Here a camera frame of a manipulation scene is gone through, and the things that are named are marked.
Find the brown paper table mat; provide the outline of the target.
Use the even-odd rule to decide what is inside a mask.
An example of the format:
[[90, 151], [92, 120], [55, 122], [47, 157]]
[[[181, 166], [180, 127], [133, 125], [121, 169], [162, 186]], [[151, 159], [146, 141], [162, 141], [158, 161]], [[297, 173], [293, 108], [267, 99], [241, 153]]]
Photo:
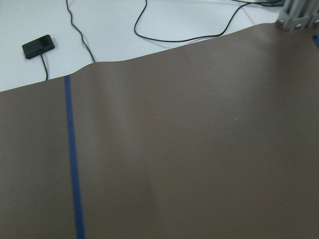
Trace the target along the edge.
[[2, 92], [1, 238], [318, 238], [318, 34], [259, 24]]

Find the aluminium frame post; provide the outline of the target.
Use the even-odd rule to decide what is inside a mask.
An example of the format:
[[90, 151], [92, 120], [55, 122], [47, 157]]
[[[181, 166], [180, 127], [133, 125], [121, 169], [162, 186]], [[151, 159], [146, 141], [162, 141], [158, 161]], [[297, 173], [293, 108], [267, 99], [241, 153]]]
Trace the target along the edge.
[[277, 24], [286, 31], [319, 26], [319, 0], [285, 0]]

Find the small black puck device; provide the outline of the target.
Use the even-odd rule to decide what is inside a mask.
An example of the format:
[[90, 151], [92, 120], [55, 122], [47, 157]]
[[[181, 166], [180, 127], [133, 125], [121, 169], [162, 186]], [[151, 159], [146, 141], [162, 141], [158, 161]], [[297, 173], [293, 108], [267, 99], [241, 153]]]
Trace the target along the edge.
[[32, 59], [54, 48], [55, 45], [48, 34], [22, 45], [26, 59]]

